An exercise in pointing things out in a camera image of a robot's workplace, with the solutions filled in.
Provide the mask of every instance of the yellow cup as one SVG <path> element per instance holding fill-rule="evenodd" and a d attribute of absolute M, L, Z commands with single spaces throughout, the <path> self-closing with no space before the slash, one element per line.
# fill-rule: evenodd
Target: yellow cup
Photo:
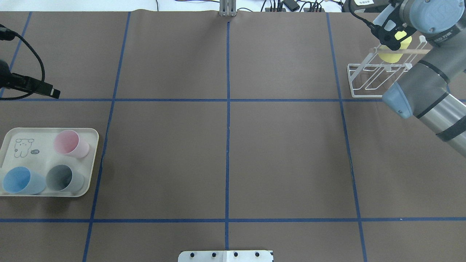
<path fill-rule="evenodd" d="M 398 32 L 395 34 L 395 38 L 398 40 L 398 39 L 402 39 L 403 37 L 406 36 L 406 32 L 405 31 L 401 31 L 401 32 Z M 402 42 L 401 42 L 401 47 L 400 49 L 407 49 L 409 44 L 411 44 L 411 41 L 412 41 L 412 37 L 409 36 L 408 38 L 404 39 Z M 388 49 L 387 46 L 381 46 L 380 49 Z M 403 54 L 379 54 L 379 57 L 384 60 L 385 62 L 387 63 L 396 63 L 398 61 L 400 61 L 401 59 L 401 56 Z"/>

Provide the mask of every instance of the white bracket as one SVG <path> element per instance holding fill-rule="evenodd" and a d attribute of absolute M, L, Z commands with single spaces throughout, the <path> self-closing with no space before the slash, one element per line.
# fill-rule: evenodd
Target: white bracket
<path fill-rule="evenodd" d="M 236 16 L 236 0 L 220 0 L 220 16 Z"/>
<path fill-rule="evenodd" d="M 178 262 L 274 262 L 269 250 L 184 251 Z"/>

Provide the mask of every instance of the pink cup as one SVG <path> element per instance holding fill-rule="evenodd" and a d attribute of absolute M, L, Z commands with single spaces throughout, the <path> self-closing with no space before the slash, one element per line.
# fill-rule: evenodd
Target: pink cup
<path fill-rule="evenodd" d="M 89 153 L 89 144 L 75 131 L 65 130 L 55 137 L 54 149 L 61 155 L 80 159 Z"/>

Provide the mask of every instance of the gray robotic arm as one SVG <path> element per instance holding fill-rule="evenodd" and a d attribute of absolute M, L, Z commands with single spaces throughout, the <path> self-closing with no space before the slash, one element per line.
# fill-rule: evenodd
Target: gray robotic arm
<path fill-rule="evenodd" d="M 466 73 L 466 13 L 464 0 L 392 0 L 369 23 L 372 33 L 389 48 L 399 48 L 392 37 L 408 36 L 414 28 L 426 36 L 433 49 L 383 95 L 398 115 L 416 116 L 438 138 L 466 157 L 466 105 L 449 94 L 447 84 Z"/>

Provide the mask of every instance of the white tray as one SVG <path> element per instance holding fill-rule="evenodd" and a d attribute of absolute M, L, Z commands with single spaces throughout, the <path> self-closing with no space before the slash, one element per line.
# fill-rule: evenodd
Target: white tray
<path fill-rule="evenodd" d="M 82 159 L 76 159 L 56 153 L 53 149 L 53 141 L 63 130 L 74 130 L 88 142 L 89 154 Z M 30 143 L 30 147 L 26 147 L 27 150 L 26 148 L 15 150 L 17 139 L 26 139 L 23 142 Z M 92 128 L 13 128 L 6 134 L 0 149 L 0 196 L 79 197 L 84 195 L 89 190 L 98 142 L 99 133 Z M 6 173 L 17 166 L 25 166 L 45 177 L 56 165 L 67 165 L 73 172 L 83 175 L 84 185 L 81 190 L 76 193 L 57 192 L 45 187 L 39 194 L 24 195 L 8 193 L 3 189 L 2 181 Z"/>

